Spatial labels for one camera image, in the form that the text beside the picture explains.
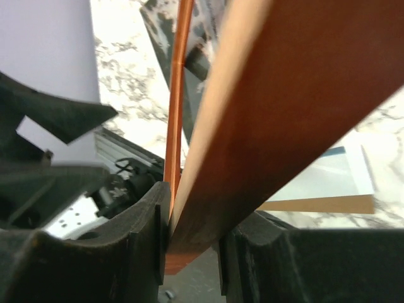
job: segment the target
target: thin wooden strip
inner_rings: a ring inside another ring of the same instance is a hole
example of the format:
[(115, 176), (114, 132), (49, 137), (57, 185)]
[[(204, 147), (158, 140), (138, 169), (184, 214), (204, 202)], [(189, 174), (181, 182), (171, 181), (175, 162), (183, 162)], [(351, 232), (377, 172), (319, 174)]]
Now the thin wooden strip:
[(175, 33), (172, 55), (169, 123), (164, 164), (164, 181), (169, 182), (171, 188), (170, 213), (174, 205), (181, 171), (182, 94), (184, 92), (183, 67), (193, 7), (193, 0), (179, 1), (177, 31)]
[(169, 251), (201, 253), (318, 158), (404, 83), (403, 53), (401, 0), (233, 1)]
[(371, 195), (362, 195), (265, 202), (257, 210), (373, 214), (374, 206)]

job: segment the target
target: white marble surface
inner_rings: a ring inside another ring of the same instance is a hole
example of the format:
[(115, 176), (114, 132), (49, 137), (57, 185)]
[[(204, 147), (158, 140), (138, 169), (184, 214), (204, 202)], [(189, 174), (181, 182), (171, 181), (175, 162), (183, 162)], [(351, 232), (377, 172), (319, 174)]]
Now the white marble surface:
[[(164, 157), (169, 92), (140, 2), (92, 0), (101, 100), (119, 111), (107, 127)], [(404, 227), (404, 90), (358, 126), (375, 186), (375, 215), (273, 212), (296, 227)], [(187, 153), (183, 139), (183, 159)]]

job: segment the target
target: wooden board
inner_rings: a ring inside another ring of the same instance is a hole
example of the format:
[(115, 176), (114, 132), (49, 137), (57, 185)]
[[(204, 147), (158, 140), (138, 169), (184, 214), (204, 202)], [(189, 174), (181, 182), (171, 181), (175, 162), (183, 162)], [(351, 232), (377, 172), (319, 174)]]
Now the wooden board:
[(404, 83), (402, 0), (233, 1), (227, 17), (170, 221), (169, 254), (180, 260)]
[(327, 197), (264, 202), (257, 210), (266, 211), (314, 211), (320, 213), (366, 213), (373, 214), (373, 197), (361, 196)]

